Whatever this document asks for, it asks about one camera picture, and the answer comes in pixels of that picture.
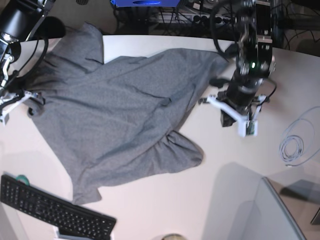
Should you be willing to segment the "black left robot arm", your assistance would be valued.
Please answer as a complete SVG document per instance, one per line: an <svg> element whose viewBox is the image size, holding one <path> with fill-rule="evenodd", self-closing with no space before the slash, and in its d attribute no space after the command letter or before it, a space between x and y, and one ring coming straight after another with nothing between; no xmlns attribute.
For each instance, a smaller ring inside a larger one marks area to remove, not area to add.
<svg viewBox="0 0 320 240"><path fill-rule="evenodd" d="M216 15L227 5L237 7L236 12L231 13L230 21L232 31L239 37L222 50L218 42ZM275 69L271 18L268 0L220 0L209 17L210 33L217 52L226 60L235 59L236 66L231 79L215 78L209 83L219 89L227 86L216 99L244 117L246 127L254 126L262 105L270 99L269 96L258 97L257 92Z"/></svg>

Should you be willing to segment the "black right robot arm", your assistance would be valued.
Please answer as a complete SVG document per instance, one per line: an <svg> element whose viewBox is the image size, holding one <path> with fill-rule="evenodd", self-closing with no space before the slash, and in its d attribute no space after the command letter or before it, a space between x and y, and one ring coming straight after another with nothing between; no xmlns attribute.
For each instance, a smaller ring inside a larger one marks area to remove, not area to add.
<svg viewBox="0 0 320 240"><path fill-rule="evenodd" d="M11 44L28 41L55 4L54 0L10 0L0 13L0 89L9 82L8 69L14 61Z"/></svg>

